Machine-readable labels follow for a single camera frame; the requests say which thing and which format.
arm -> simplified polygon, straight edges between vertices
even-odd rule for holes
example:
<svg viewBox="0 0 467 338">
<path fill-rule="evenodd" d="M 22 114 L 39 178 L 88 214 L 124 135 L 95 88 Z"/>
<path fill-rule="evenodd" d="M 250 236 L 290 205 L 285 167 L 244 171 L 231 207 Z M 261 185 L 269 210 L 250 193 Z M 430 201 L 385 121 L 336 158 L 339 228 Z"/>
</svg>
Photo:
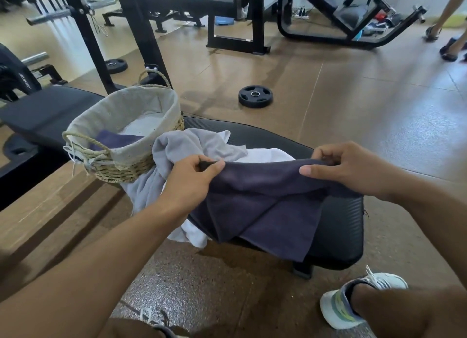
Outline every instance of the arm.
<svg viewBox="0 0 467 338">
<path fill-rule="evenodd" d="M 197 172 L 203 156 L 174 165 L 159 199 L 0 304 L 5 337 L 95 337 L 155 250 L 206 197 L 223 161 Z"/>
<path fill-rule="evenodd" d="M 303 166 L 302 175 L 341 182 L 404 207 L 467 288 L 466 204 L 352 142 L 318 147 L 312 158 L 338 165 Z"/>
</svg>

hand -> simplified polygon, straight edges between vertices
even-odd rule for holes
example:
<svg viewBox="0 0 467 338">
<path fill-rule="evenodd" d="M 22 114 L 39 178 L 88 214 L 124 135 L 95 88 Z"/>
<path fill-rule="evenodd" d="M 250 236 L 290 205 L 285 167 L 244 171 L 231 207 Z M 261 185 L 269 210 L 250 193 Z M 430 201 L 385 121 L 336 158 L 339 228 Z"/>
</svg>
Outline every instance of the hand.
<svg viewBox="0 0 467 338">
<path fill-rule="evenodd" d="M 302 166 L 301 175 L 340 182 L 356 192 L 385 201 L 393 201 L 407 182 L 415 178 L 354 142 L 320 146 L 312 158 L 337 165 Z"/>
<path fill-rule="evenodd" d="M 224 160 L 221 160 L 200 172 L 198 168 L 200 161 L 213 162 L 203 155 L 191 155 L 174 164 L 165 188 L 156 201 L 157 205 L 170 212 L 171 217 L 184 221 L 188 214 L 206 198 L 209 183 L 225 167 Z"/>
</svg>

person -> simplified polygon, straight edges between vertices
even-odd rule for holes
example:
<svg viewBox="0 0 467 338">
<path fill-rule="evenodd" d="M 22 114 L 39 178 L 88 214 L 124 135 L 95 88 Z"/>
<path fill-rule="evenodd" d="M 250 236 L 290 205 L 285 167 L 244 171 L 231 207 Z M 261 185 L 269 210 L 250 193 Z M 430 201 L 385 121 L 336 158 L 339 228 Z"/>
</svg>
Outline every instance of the person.
<svg viewBox="0 0 467 338">
<path fill-rule="evenodd" d="M 325 293 L 327 322 L 345 329 L 367 322 L 378 338 L 465 337 L 467 334 L 467 206 L 436 185 L 349 142 L 318 147 L 312 158 L 337 165 L 300 168 L 303 176 L 341 182 L 404 207 L 457 274 L 464 288 L 410 290 L 399 276 L 371 273 Z M 108 319 L 166 236 L 206 197 L 224 161 L 198 172 L 204 156 L 177 162 L 159 199 L 101 239 L 74 253 L 0 304 L 8 338 L 162 338 L 170 331 Z"/>
<path fill-rule="evenodd" d="M 443 24 L 451 17 L 454 12 L 460 7 L 464 0 L 449 0 L 438 22 L 428 28 L 425 33 L 425 40 L 427 42 L 434 42 L 438 40 Z M 456 61 L 460 51 L 463 49 L 464 44 L 467 42 L 467 29 L 465 32 L 451 45 L 444 46 L 440 50 L 441 57 L 446 61 Z"/>
</svg>

left hand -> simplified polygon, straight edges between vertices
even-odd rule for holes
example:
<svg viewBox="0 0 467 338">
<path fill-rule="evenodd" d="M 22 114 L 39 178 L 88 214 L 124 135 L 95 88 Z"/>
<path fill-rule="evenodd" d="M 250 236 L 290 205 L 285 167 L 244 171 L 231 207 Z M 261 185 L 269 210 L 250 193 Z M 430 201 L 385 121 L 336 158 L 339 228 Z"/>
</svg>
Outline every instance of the left hand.
<svg viewBox="0 0 467 338">
<path fill-rule="evenodd" d="M 174 164 L 164 191 L 156 201 L 170 212 L 171 217 L 184 221 L 188 214 L 206 198 L 209 183 L 225 167 L 224 160 L 220 160 L 200 172 L 198 168 L 200 161 L 213 162 L 203 155 L 191 155 Z"/>
</svg>

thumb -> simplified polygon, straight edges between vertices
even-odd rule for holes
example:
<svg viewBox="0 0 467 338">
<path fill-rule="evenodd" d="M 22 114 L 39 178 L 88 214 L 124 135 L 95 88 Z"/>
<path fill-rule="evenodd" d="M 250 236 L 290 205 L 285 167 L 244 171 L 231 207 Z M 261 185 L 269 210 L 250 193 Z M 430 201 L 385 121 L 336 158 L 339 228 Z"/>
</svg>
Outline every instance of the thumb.
<svg viewBox="0 0 467 338">
<path fill-rule="evenodd" d="M 300 167 L 300 174 L 310 178 L 336 181 L 340 167 L 340 165 L 326 166 L 321 164 L 309 164 Z"/>
<path fill-rule="evenodd" d="M 225 167 L 225 161 L 222 159 L 217 161 L 216 163 L 207 167 L 206 170 L 202 172 L 203 176 L 207 179 L 207 181 L 212 181 L 215 176 L 217 176 L 221 170 Z"/>
</svg>

